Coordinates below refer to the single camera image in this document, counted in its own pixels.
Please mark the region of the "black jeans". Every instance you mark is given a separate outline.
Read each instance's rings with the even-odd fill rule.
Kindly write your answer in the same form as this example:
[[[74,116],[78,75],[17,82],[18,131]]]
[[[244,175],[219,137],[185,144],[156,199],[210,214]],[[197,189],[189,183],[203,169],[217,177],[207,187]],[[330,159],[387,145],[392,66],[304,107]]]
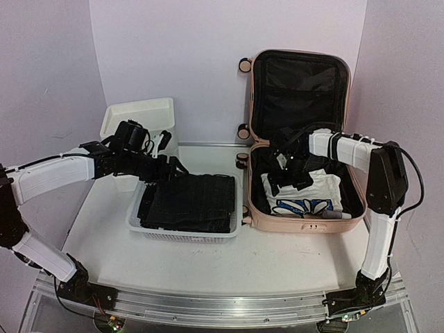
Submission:
[[[229,231],[235,200],[233,177],[189,174],[157,188],[156,213],[148,216],[159,228]]]

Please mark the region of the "white plastic drawer unit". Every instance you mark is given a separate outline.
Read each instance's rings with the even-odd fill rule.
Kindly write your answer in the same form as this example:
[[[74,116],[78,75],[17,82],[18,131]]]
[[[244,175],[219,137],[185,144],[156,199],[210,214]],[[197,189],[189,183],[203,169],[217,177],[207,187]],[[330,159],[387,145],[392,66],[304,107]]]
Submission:
[[[160,154],[179,157],[174,104],[171,97],[108,106],[100,130],[101,140],[115,134],[119,123],[127,120],[136,121],[148,129],[151,138],[159,135],[163,130],[170,132],[172,138]]]

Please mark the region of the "white perforated plastic basket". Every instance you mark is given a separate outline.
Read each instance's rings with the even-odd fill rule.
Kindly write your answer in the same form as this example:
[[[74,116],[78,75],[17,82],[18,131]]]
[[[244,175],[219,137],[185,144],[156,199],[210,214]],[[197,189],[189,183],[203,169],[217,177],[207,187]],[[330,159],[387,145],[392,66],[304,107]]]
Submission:
[[[200,244],[224,244],[235,238],[241,228],[241,220],[243,218],[243,184],[242,179],[233,173],[227,176],[234,178],[234,211],[230,214],[229,231],[228,232],[210,232],[197,231],[190,229],[177,228],[145,228],[141,225],[141,219],[137,216],[142,196],[146,190],[145,182],[138,182],[135,185],[133,196],[130,200],[126,212],[125,224],[132,232],[138,232],[149,239],[165,240],[165,241],[181,241]]]

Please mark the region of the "pink hard-shell suitcase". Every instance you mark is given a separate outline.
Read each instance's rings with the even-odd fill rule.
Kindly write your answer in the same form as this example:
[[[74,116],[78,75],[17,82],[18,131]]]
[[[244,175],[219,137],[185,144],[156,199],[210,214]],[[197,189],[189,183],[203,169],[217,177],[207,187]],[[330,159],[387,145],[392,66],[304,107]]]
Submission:
[[[254,140],[249,153],[237,157],[237,166],[248,175],[246,222],[267,232],[333,234],[353,229],[364,216],[366,202],[348,165],[312,154],[301,159],[306,160],[308,172],[324,169],[340,177],[341,212],[349,213],[349,220],[272,215],[261,178],[281,170],[271,147],[279,130],[342,131],[350,90],[347,64],[332,55],[266,50],[255,58],[241,59],[239,70],[250,74],[250,106],[249,121],[239,126],[238,136]]]

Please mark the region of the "black white patterned garment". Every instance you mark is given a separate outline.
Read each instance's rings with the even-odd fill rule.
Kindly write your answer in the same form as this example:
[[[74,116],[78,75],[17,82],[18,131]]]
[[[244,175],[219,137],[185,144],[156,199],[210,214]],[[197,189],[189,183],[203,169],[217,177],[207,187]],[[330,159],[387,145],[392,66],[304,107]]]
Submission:
[[[137,212],[137,218],[139,219],[139,224],[143,228],[148,229],[158,229],[159,226],[157,222],[152,221],[148,216],[150,212],[156,213],[158,195],[157,195],[157,184],[148,184],[142,195],[142,199],[139,204],[139,209]]]

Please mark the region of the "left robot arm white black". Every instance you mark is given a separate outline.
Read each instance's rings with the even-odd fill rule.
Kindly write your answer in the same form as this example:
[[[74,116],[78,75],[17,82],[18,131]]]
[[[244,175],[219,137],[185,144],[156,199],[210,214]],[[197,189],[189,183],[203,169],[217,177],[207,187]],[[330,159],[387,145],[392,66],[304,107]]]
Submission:
[[[115,304],[117,290],[90,280],[73,255],[48,242],[26,222],[21,206],[59,189],[109,176],[130,176],[145,183],[170,181],[188,171],[164,150],[172,134],[151,136],[134,120],[121,121],[115,132],[20,166],[1,167],[1,247],[56,281],[56,292],[68,301],[106,309]]]

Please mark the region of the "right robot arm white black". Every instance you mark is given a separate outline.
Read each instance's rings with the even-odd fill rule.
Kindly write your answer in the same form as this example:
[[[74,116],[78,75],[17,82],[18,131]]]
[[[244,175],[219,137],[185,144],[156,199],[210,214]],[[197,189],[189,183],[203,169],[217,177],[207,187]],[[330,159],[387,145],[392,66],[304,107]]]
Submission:
[[[271,140],[271,147],[275,156],[283,155],[288,161],[312,154],[367,173],[370,231],[363,264],[355,287],[329,292],[323,304],[329,317],[343,320],[383,305],[393,274],[395,233],[409,187],[402,149],[395,142],[380,143],[361,135],[312,127],[298,133],[290,128],[279,130]]]

